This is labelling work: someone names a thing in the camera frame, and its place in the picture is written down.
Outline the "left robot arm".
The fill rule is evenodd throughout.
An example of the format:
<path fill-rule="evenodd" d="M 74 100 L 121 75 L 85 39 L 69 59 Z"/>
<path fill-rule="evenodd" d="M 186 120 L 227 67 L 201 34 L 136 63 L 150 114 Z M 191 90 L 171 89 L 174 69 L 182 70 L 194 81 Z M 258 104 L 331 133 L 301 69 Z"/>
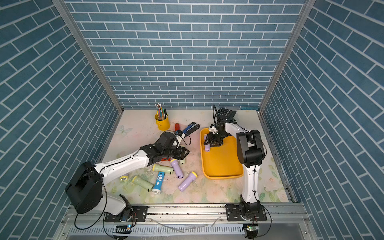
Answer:
<path fill-rule="evenodd" d="M 98 210 L 127 222 L 134 217 L 132 205 L 124 196 L 114 197 L 108 193 L 106 185 L 124 174 L 149 167 L 162 159 L 182 160 L 189 153 L 186 147 L 180 145 L 179 138 L 165 132 L 155 143 L 142 146 L 127 156 L 105 163 L 81 164 L 65 192 L 78 215 Z"/>

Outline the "purple flashlight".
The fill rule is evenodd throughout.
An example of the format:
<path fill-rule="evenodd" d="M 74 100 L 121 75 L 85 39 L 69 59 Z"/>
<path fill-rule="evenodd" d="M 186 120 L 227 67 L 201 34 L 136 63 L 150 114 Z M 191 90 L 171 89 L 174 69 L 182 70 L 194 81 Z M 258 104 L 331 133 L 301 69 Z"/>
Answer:
<path fill-rule="evenodd" d="M 191 171 L 189 175 L 186 177 L 186 179 L 178 186 L 179 190 L 181 192 L 185 191 L 186 188 L 196 179 L 198 178 L 198 175 L 194 172 Z"/>
<path fill-rule="evenodd" d="M 175 175 L 178 179 L 182 179 L 184 177 L 184 173 L 179 165 L 179 161 L 177 159 L 172 159 L 170 161 L 172 168 L 174 169 Z"/>
<path fill-rule="evenodd" d="M 209 143 L 204 144 L 204 147 L 205 147 L 205 152 L 209 152 L 211 150 L 211 146 Z"/>

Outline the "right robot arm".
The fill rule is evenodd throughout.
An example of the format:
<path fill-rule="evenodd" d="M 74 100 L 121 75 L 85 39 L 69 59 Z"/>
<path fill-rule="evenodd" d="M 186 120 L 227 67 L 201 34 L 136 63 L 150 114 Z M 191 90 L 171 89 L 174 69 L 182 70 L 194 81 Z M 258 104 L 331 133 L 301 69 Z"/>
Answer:
<path fill-rule="evenodd" d="M 266 210 L 261 204 L 258 192 L 258 177 L 267 150 L 258 130 L 247 130 L 237 122 L 223 122 L 209 127 L 205 145 L 221 147 L 224 139 L 235 137 L 237 157 L 244 171 L 244 183 L 239 209 L 245 220 L 265 221 Z"/>

